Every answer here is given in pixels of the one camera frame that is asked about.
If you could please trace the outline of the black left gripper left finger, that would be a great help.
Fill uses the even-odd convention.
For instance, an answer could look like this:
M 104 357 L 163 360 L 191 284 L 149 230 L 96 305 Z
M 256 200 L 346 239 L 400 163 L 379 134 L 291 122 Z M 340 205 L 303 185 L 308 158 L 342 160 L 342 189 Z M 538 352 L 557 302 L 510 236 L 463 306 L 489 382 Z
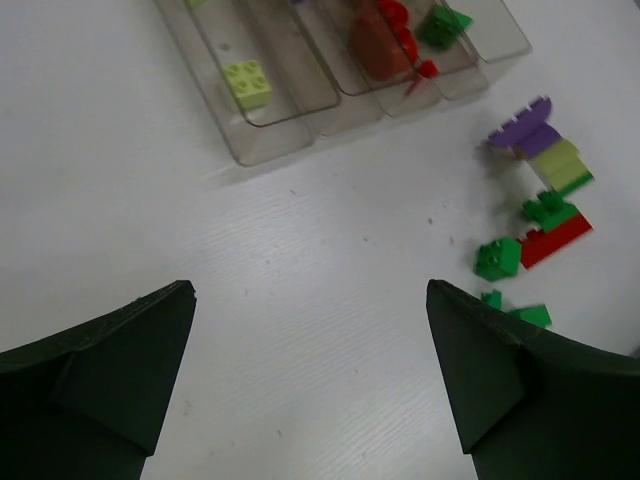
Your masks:
M 1 355 L 4 479 L 138 479 L 153 456 L 196 293 L 175 281 Z

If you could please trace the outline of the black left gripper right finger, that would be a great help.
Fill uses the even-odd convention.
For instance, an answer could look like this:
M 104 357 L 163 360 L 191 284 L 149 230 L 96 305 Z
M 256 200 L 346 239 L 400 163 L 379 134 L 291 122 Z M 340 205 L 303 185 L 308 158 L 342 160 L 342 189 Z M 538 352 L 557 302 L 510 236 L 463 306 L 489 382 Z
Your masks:
M 636 479 L 639 361 L 499 311 L 444 280 L 426 310 L 480 479 Z

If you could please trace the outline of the green lego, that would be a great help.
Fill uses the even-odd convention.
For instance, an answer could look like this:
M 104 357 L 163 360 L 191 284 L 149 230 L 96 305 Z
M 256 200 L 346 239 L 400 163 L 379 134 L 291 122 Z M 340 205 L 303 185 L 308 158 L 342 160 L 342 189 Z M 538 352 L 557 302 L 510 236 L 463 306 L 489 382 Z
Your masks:
M 537 224 L 544 233 L 555 230 L 580 214 L 578 207 L 567 198 L 593 180 L 593 175 L 586 173 L 559 189 L 541 190 L 535 199 L 522 203 L 523 217 Z
M 480 300 L 492 308 L 497 310 L 502 309 L 502 293 L 499 290 L 491 290 L 488 292 L 483 292 L 480 296 Z
M 544 304 L 513 309 L 508 311 L 508 314 L 540 328 L 548 328 L 552 325 L 549 310 Z
M 447 50 L 453 46 L 473 19 L 457 10 L 434 4 L 414 30 L 415 38 L 434 49 Z
M 516 276 L 522 246 L 514 238 L 502 237 L 479 247 L 474 273 L 489 282 Z

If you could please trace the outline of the tall red lego brick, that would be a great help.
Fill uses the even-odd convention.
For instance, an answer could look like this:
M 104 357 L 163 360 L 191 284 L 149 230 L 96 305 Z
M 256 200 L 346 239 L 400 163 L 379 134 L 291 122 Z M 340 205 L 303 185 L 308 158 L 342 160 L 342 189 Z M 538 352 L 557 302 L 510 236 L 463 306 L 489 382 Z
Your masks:
M 530 269 L 592 230 L 591 223 L 582 214 L 574 215 L 549 232 L 529 230 L 518 240 L 521 245 L 520 263 L 525 269 Z

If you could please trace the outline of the yellow-green lego block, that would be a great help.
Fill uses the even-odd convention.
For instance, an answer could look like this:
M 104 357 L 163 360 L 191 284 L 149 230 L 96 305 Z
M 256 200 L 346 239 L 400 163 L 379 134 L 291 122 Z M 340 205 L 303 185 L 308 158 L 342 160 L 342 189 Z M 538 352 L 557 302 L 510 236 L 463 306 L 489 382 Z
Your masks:
M 562 139 L 529 161 L 544 185 L 567 196 L 593 180 L 593 174 L 581 160 L 578 148 Z

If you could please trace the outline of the purple lego block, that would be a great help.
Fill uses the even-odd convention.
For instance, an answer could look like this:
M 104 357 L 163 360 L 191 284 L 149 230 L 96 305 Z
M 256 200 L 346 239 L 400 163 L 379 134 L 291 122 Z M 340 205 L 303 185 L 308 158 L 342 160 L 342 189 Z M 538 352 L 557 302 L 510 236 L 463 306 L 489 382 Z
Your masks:
M 532 159 L 561 140 L 548 120 L 553 103 L 540 96 L 491 132 L 486 143 L 494 148 L 511 149 L 518 158 Z

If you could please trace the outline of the small red lego brick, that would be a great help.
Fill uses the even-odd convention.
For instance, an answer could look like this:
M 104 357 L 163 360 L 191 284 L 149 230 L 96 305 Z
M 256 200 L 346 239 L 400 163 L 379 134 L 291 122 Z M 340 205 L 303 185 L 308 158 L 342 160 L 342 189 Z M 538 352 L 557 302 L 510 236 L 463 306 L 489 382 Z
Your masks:
M 424 60 L 405 76 L 404 81 L 408 82 L 409 86 L 405 90 L 404 96 L 412 95 L 425 80 L 432 79 L 438 75 L 439 70 L 435 62 L 430 59 Z

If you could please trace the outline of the yellow lego brick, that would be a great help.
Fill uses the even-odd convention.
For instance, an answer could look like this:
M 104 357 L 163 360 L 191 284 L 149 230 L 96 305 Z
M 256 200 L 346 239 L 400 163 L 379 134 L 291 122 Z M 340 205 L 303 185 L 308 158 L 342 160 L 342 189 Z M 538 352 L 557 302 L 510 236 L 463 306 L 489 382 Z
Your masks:
M 224 65 L 222 74 L 221 90 L 232 110 L 250 111 L 269 105 L 273 90 L 257 60 Z

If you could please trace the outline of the red lego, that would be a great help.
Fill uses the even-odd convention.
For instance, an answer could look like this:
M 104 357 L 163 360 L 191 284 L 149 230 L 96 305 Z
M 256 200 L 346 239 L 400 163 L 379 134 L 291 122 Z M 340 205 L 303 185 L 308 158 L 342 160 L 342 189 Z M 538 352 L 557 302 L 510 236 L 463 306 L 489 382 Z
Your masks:
M 365 73 L 377 82 L 409 70 L 418 57 L 416 41 L 406 51 L 380 16 L 357 17 L 351 23 L 349 45 Z

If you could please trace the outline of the red square lego brick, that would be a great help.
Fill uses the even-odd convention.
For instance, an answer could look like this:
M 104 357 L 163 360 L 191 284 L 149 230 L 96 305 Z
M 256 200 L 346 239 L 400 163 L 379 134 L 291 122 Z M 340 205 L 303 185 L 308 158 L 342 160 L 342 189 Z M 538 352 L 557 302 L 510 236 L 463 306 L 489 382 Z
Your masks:
M 378 0 L 377 6 L 383 17 L 389 23 L 398 43 L 406 51 L 414 48 L 415 39 L 408 27 L 410 18 L 408 9 L 400 1 L 396 0 Z

